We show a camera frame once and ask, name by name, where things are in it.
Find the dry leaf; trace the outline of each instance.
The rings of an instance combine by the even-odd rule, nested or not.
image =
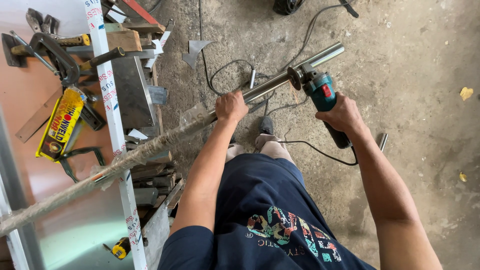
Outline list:
[[[462,91],[460,92],[460,96],[462,97],[463,101],[468,99],[473,95],[473,89],[472,88],[466,88],[464,87]]]
[[[463,172],[460,172],[460,180],[462,180],[463,182],[467,181],[467,176],[464,175]]]

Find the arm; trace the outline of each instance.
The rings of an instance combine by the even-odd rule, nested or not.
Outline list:
[[[378,148],[355,101],[337,92],[335,107],[315,117],[345,132],[355,148],[377,228],[382,269],[442,269],[407,186]]]
[[[170,235],[188,226],[203,226],[213,232],[216,195],[225,165],[228,143],[248,107],[241,91],[231,92],[216,100],[217,122],[204,147],[190,169],[177,216]]]

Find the khaki pants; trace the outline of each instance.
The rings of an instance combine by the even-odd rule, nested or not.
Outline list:
[[[282,140],[276,136],[260,134],[260,136],[255,139],[255,147],[260,151],[260,153],[266,154],[273,159],[283,158],[295,164],[292,160],[292,157],[288,153],[285,144],[279,143],[279,141]],[[228,146],[225,163],[243,153],[245,153],[243,146],[238,143],[230,144]]]

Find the left hand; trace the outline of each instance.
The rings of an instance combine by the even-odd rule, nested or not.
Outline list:
[[[219,121],[235,121],[240,120],[248,113],[248,106],[243,100],[240,90],[230,92],[216,99],[215,112]]]

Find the hand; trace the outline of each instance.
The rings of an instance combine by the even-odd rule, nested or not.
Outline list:
[[[331,111],[319,111],[315,117],[329,123],[338,131],[347,135],[362,132],[367,127],[363,122],[357,104],[341,92],[335,92],[336,105]]]
[[[240,90],[230,92],[216,99],[215,112],[219,121],[234,121],[235,123],[248,113],[248,106],[243,100]]]

